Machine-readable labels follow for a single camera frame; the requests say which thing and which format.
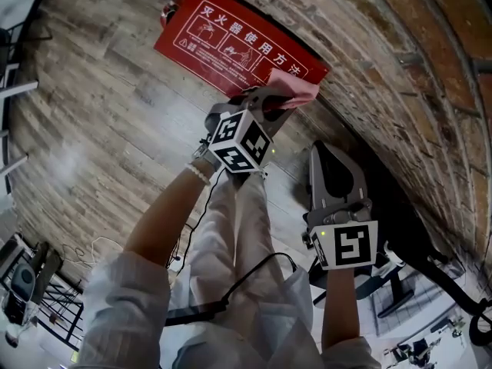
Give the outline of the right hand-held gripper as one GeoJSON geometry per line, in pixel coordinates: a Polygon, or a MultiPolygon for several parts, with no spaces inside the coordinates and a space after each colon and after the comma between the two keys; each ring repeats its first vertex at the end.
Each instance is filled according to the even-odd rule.
{"type": "Polygon", "coordinates": [[[378,222],[371,217],[372,201],[365,198],[365,176],[359,164],[341,149],[317,140],[311,148],[309,170],[311,208],[317,210],[308,212],[306,220],[321,268],[374,264],[378,222]],[[334,203],[346,204],[326,208],[334,203]]]}

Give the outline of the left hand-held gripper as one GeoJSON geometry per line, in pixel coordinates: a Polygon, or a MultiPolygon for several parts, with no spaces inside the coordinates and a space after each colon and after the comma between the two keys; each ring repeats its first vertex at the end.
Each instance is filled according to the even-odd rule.
{"type": "Polygon", "coordinates": [[[214,105],[205,120],[209,150],[231,173],[262,170],[274,155],[273,137],[295,111],[281,108],[291,99],[279,88],[256,87],[214,105]]]}

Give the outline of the person's left hand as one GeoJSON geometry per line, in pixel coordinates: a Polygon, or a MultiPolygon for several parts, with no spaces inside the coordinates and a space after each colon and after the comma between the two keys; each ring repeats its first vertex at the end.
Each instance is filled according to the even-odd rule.
{"type": "Polygon", "coordinates": [[[209,163],[215,171],[218,171],[221,167],[221,161],[211,152],[208,148],[208,141],[204,138],[200,140],[200,146],[193,153],[192,158],[194,160],[201,159],[209,163]]]}

